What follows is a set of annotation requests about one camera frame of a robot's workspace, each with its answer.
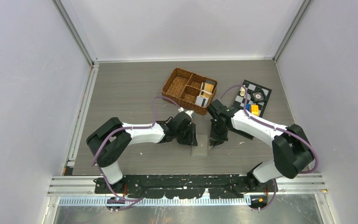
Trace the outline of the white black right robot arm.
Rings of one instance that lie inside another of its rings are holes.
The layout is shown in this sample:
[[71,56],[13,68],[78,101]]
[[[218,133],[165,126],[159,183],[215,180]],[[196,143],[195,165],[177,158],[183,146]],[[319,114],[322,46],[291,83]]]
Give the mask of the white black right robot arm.
[[212,116],[211,147],[226,142],[228,132],[232,131],[249,139],[255,137],[272,148],[273,160],[256,165],[245,177],[252,191],[260,191],[268,181],[278,177],[293,179],[317,161],[317,155],[299,125],[278,125],[237,106],[224,106],[219,100],[214,100],[207,111]]

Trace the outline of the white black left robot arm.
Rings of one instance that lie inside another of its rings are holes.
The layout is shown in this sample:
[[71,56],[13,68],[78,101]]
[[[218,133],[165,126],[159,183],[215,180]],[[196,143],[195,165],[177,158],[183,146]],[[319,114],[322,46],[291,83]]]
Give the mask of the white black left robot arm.
[[133,125],[113,117],[87,139],[86,144],[94,155],[93,164],[105,175],[106,187],[113,193],[124,189],[122,171],[117,162],[123,151],[140,143],[161,144],[176,140],[181,145],[197,146],[194,111],[180,110],[175,117],[154,124]]

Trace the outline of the taupe leather card holder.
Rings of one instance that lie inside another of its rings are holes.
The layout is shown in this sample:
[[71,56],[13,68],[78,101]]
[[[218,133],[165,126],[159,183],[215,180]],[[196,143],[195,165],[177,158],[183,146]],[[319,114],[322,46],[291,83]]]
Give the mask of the taupe leather card holder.
[[191,147],[191,156],[207,157],[209,149],[209,137],[207,135],[198,135],[197,145]]

